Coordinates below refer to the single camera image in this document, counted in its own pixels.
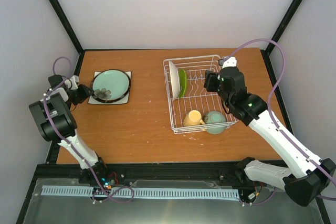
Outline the floral patterned plate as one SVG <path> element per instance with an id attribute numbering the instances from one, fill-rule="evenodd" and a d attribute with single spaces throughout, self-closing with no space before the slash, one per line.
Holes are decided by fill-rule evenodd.
<path id="1" fill-rule="evenodd" d="M 170 71 L 170 79 L 171 79 L 172 98 L 174 101 L 179 97 L 180 79 L 179 79 L 178 68 L 172 61 L 169 61 L 169 71 Z"/>

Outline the yellow ceramic mug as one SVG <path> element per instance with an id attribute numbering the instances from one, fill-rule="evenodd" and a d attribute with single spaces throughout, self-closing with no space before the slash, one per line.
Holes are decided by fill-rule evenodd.
<path id="1" fill-rule="evenodd" d="M 200 111 L 198 110 L 189 111 L 189 113 L 184 118 L 183 126 L 190 127 L 190 126 L 198 126 L 198 125 L 205 125 L 205 122 L 202 119 L 202 115 Z"/>

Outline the lime green small plate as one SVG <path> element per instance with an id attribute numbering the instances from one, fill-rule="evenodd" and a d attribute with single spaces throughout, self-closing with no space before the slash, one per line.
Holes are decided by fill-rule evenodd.
<path id="1" fill-rule="evenodd" d="M 178 97 L 182 98 L 187 88 L 187 74 L 185 70 L 180 69 L 178 71 L 178 75 L 179 75 L 179 83 L 180 83 L 180 92 L 179 92 Z"/>

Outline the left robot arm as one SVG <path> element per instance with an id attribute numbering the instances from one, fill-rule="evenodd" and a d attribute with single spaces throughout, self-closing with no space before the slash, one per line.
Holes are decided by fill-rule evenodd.
<path id="1" fill-rule="evenodd" d="M 82 140 L 77 132 L 77 123 L 70 106 L 83 103 L 93 95 L 93 90 L 79 83 L 78 76 L 66 78 L 54 74 L 48 78 L 49 90 L 43 98 L 29 105 L 29 110 L 47 142 L 65 148 L 79 163 L 82 175 L 97 183 L 108 180 L 109 170 L 102 158 Z"/>

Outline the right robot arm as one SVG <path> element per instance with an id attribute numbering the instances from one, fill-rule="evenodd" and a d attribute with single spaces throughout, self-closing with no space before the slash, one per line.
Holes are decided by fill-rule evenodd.
<path id="1" fill-rule="evenodd" d="M 227 112 L 258 133 L 286 163 L 286 167 L 280 167 L 246 158 L 242 164 L 249 180 L 279 188 L 303 207 L 329 185 L 335 163 L 321 159 L 300 143 L 261 97 L 247 91 L 244 75 L 237 67 L 223 67 L 220 72 L 207 70 L 204 87 L 216 92 Z"/>

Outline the white wire dish rack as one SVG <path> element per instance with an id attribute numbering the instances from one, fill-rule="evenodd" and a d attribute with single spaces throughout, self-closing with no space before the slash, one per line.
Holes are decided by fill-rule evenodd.
<path id="1" fill-rule="evenodd" d="M 212 126 L 225 126 L 226 129 L 238 122 L 231 114 L 226 114 L 222 101 L 217 93 L 210 93 L 204 89 L 205 71 L 210 70 L 219 72 L 221 66 L 218 64 L 219 55 L 207 55 L 184 58 L 171 58 L 163 60 L 163 69 L 166 85 L 167 100 L 169 103 L 170 124 L 174 134 L 186 134 L 205 131 L 206 126 L 184 127 L 183 121 L 185 116 L 191 110 L 200 111 L 204 116 L 209 111 L 219 111 L 226 118 L 226 123 L 214 124 Z M 183 69 L 187 74 L 187 88 L 182 98 L 173 101 L 171 79 L 169 71 L 169 61 L 172 61 L 178 71 Z"/>

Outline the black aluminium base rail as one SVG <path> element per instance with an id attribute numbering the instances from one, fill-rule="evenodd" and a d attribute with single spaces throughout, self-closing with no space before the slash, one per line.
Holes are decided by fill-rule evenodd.
<path id="1" fill-rule="evenodd" d="M 153 163 L 153 164 L 107 164 L 93 170 L 105 181 L 117 178 L 121 185 L 137 179 L 149 180 L 214 180 L 226 186 L 251 186 L 244 174 L 244 168 L 254 158 L 247 157 L 240 162 L 212 163 Z M 38 165 L 35 178 L 77 178 L 79 182 L 96 185 L 91 171 L 82 171 L 79 165 Z"/>

